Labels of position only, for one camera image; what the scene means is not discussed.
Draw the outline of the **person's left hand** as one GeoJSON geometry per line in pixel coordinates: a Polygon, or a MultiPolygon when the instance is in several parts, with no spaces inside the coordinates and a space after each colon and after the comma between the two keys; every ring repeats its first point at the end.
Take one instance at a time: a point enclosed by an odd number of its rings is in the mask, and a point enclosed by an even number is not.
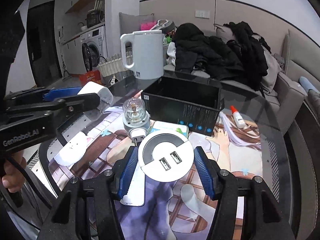
{"type": "MultiPolygon", "coordinates": [[[[12,157],[21,165],[22,168],[26,168],[27,162],[23,157],[23,151],[13,154],[12,157]]],[[[23,174],[21,174],[21,172],[8,161],[4,163],[4,171],[6,175],[2,178],[3,186],[11,193],[20,191],[25,182],[23,174]]]]}

